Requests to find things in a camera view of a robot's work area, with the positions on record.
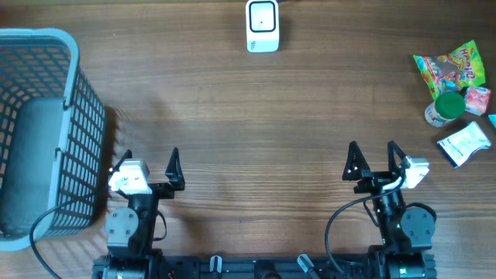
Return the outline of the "Haribo gummy worms bag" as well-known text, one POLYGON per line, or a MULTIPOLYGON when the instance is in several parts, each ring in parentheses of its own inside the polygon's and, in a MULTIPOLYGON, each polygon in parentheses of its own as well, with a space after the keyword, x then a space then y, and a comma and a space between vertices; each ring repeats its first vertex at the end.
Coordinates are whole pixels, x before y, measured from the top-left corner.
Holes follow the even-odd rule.
POLYGON ((444 93, 486 82, 484 64, 474 40, 445 55, 413 55, 413 59, 433 100, 444 93))

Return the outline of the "grey plastic mesh basket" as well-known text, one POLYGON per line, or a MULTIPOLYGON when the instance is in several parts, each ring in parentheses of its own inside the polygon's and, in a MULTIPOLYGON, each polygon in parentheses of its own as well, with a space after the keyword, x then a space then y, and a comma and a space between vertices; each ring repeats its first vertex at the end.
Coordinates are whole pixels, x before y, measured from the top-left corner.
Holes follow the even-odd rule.
POLYGON ((2 251, 90 224, 105 124, 69 33, 1 31, 2 251))

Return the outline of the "pink tissue pack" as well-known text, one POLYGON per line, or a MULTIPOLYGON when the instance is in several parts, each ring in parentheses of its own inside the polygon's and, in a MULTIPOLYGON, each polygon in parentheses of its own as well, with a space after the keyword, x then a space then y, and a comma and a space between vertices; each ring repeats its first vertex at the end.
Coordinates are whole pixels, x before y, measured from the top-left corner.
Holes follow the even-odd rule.
POLYGON ((487 111, 491 90, 484 87, 468 87, 464 99, 466 111, 474 115, 483 115, 487 111))

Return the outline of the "teal wet wipes pack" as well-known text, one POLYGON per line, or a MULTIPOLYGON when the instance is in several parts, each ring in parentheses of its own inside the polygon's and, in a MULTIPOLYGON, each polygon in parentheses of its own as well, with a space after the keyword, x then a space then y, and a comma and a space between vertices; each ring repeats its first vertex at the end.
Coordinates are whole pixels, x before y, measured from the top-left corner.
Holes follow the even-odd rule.
POLYGON ((489 121, 491 122, 492 126, 496 128, 496 115, 495 114, 490 114, 487 116, 489 121))

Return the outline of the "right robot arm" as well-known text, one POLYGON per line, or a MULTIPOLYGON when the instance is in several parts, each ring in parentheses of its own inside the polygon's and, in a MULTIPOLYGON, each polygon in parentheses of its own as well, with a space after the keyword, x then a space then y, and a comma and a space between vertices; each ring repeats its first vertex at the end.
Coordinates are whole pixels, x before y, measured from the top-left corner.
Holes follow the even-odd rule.
POLYGON ((427 175, 429 162, 405 154, 393 141, 387 148, 387 170, 372 171, 357 142, 351 142, 343 171, 344 181, 357 183, 356 194, 370 195, 373 208, 367 213, 376 216, 383 242, 369 247, 361 276, 436 278, 434 256, 427 253, 432 249, 436 212, 419 202, 407 204, 402 195, 427 175))

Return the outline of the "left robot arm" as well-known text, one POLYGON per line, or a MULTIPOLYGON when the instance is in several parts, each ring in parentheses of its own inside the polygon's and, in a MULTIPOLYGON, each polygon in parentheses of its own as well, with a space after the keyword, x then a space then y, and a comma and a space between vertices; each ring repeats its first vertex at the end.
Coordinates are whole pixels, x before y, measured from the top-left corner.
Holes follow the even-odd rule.
POLYGON ((128 201, 126 207, 111 212, 105 221, 108 254, 96 260, 92 277, 111 278, 175 278, 173 267, 162 250, 153 243, 157 218, 164 218, 158 205, 162 199, 173 199, 185 188, 179 149, 175 147, 165 170, 168 181, 150 183, 146 162, 134 159, 127 150, 110 170, 108 186, 128 201))

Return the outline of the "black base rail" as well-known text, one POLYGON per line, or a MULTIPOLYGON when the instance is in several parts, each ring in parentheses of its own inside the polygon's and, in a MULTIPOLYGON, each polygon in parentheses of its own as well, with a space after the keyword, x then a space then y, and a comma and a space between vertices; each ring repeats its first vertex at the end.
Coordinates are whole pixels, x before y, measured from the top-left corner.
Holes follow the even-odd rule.
POLYGON ((158 261, 94 262, 93 278, 437 278, 430 254, 339 254, 341 273, 326 257, 162 257, 158 261))

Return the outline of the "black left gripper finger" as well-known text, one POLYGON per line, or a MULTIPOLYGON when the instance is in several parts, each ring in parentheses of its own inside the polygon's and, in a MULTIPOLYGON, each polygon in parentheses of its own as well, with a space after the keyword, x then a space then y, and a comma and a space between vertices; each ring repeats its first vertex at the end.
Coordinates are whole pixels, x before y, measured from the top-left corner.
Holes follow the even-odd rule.
POLYGON ((177 147, 172 151, 165 175, 175 191, 183 191, 185 189, 185 179, 181 169, 179 149, 177 147))
POLYGON ((131 150, 127 150, 122 155, 121 159, 117 162, 117 164, 109 168, 109 172, 110 173, 115 173, 115 172, 119 171, 119 168, 124 163, 124 161, 127 160, 127 159, 131 159, 132 157, 133 157, 132 151, 131 150))

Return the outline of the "white barcode scanner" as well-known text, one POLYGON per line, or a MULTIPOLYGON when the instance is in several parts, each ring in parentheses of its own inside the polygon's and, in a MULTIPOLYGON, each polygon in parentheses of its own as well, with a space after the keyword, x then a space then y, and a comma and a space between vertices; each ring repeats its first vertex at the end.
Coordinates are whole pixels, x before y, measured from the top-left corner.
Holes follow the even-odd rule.
POLYGON ((246 48, 251 53, 272 53, 280 43, 279 5, 276 0, 249 0, 245 7, 246 48))

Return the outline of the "white blue paper box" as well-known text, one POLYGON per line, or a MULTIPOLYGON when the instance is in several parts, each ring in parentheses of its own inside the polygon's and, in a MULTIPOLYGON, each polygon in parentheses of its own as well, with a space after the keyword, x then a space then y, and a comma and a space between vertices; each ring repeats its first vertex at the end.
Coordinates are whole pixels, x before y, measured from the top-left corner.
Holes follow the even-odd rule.
POLYGON ((478 150, 489 149, 491 142, 479 125, 473 121, 460 131, 439 140, 437 145, 452 166, 457 168, 478 150))

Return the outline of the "green lid jar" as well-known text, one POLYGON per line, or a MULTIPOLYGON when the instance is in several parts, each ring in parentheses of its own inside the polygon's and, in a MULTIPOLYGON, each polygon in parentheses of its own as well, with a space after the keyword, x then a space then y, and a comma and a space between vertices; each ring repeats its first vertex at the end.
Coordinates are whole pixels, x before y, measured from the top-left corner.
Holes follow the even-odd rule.
POLYGON ((456 92, 440 95, 425 109, 425 120, 435 127, 442 127, 465 113, 464 97, 456 92))

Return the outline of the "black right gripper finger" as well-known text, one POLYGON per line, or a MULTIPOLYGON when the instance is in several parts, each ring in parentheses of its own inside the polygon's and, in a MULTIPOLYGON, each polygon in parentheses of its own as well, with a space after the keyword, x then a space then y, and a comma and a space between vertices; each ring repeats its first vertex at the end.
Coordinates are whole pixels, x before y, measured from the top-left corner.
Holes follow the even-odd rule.
POLYGON ((370 167, 365 160, 357 141, 350 142, 342 179, 344 181, 358 181, 369 175, 370 167))
POLYGON ((393 173, 399 172, 400 167, 396 162, 396 157, 399 158, 399 161, 402 162, 406 157, 406 154, 402 151, 402 149, 397 145, 394 140, 391 140, 387 143, 387 158, 388 158, 388 170, 393 173))

